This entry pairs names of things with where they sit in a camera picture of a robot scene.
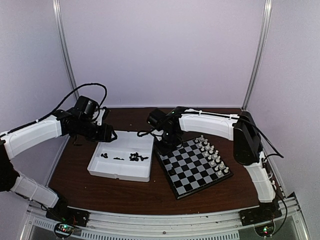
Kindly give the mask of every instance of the brown tabletop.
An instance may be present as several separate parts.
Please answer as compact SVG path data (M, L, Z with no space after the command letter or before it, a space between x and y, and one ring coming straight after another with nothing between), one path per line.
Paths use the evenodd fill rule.
M146 123L154 108L114 108L106 121L115 130L149 130ZM214 113L240 113L240 109L211 108ZM200 133L186 132L184 139ZM233 142L204 134L214 145L234 175L195 194L176 200L165 174L153 155L149 182L125 181L92 176L87 167L97 143L79 137L73 145L71 138L55 169L49 187L64 195L72 207L121 214L176 215L212 213L253 207L258 195L248 172L233 158Z

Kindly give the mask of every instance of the dark wood surface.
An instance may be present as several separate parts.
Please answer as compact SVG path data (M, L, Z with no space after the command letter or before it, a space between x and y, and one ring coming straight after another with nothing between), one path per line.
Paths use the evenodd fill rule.
M107 122L115 130L149 130L146 119L153 108L112 109ZM214 113L239 113L239 109L210 109ZM187 132L185 139L199 136ZM87 167L97 143L71 138L55 169L49 186L69 201L72 207L121 214L176 215L227 211L258 205L258 195L245 168L233 158L233 142L206 135L230 167L234 176L198 193L176 200L155 154L149 182L124 181L92 176Z

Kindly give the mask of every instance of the white plastic box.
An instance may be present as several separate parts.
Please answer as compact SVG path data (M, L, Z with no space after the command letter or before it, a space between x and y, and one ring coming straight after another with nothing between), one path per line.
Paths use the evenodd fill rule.
M117 140L98 143L87 168L89 173L105 178L149 182L154 137L150 134L138 137L137 132L133 131L115 132ZM135 153L147 159L130 161L131 154Z

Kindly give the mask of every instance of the vertical metal rail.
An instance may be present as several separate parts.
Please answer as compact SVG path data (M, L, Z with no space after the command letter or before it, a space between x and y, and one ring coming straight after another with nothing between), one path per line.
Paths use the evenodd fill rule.
M56 25L57 25L58 32L59 32L59 38L60 38L60 43L61 43L66 72L68 74L71 88L74 90L77 87L77 84L76 84L74 72L72 70L70 56L69 56L69 52L68 52L65 30L64 30L61 9L60 9L60 0L52 0L52 3L53 3L54 17L55 17ZM73 95L74 95L75 99L78 100L78 98L79 98L78 90L75 91L73 93Z
M266 45L266 40L267 40L267 35L269 31L269 26L270 26L270 19L271 19L271 11L272 11L272 0L265 0L265 5L264 5L264 13L262 17L262 24L261 24L261 32L260 32L260 38L259 38L259 43L258 43L258 48L256 51L255 55L255 60L254 60L254 65L250 77L250 82L248 89L246 91L245 99L242 105L243 110L247 110L249 101L257 80L260 64L261 64L261 59L263 55L263 51L265 49Z

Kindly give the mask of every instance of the chessboard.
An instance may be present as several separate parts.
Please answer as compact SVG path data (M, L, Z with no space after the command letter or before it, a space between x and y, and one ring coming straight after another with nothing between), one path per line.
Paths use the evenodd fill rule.
M181 147L167 155L155 152L177 199L233 176L219 151L203 135L183 142Z

